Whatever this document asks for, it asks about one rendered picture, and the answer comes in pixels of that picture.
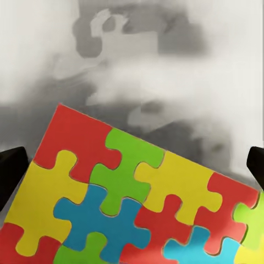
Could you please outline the jigsaw puzzle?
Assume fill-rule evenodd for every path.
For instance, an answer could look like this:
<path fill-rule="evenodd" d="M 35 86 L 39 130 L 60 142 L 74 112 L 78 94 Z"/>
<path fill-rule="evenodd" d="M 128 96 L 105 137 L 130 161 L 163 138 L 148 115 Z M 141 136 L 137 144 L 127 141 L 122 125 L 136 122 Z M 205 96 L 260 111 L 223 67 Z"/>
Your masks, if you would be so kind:
<path fill-rule="evenodd" d="M 0 264 L 264 264 L 264 192 L 58 104 Z"/>

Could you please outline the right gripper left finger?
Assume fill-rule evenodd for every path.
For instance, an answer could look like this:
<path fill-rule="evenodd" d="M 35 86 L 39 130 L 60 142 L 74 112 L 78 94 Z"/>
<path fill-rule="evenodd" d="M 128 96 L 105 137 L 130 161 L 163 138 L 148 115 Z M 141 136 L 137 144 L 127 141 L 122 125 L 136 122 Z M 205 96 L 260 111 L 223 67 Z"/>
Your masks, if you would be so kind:
<path fill-rule="evenodd" d="M 0 152 L 0 212 L 29 168 L 23 146 Z"/>

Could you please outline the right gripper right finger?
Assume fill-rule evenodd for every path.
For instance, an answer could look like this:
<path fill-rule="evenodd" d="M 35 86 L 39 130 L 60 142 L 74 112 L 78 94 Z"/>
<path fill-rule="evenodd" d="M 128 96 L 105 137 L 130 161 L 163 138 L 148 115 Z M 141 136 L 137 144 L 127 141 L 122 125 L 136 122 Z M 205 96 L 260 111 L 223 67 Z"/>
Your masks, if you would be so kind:
<path fill-rule="evenodd" d="M 246 165 L 264 190 L 264 148 L 252 146 Z"/>

